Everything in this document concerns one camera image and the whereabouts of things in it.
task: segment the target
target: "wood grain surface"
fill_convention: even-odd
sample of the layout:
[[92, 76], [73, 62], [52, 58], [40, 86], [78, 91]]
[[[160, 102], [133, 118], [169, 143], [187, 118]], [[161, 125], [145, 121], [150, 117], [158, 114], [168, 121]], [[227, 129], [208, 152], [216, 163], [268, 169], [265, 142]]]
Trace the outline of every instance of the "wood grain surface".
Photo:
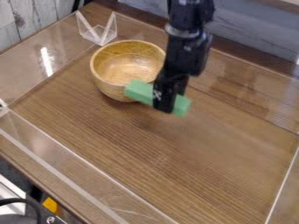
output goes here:
[[[109, 14], [94, 4], [84, 10], [93, 21]], [[162, 34], [152, 39], [164, 46]], [[264, 223], [297, 147], [297, 80], [213, 51], [207, 73], [191, 82], [191, 112], [180, 119], [98, 92], [89, 71], [96, 50], [12, 110], [179, 223]], [[280, 107], [268, 107], [271, 101]], [[288, 120], [276, 123], [284, 108]], [[8, 147], [1, 154], [10, 161]], [[33, 163], [29, 168], [34, 173]], [[56, 195], [52, 186], [44, 188]], [[70, 199], [64, 203], [74, 210]]]

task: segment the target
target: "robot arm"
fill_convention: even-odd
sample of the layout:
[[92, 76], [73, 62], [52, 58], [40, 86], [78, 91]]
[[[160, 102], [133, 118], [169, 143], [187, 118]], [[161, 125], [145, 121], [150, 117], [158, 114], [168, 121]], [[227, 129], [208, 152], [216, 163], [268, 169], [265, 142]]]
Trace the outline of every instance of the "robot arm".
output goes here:
[[153, 82], [153, 107], [172, 113], [176, 95], [184, 95], [189, 76], [205, 68], [212, 36], [204, 25], [213, 16], [212, 0], [168, 0], [169, 35], [162, 69]]

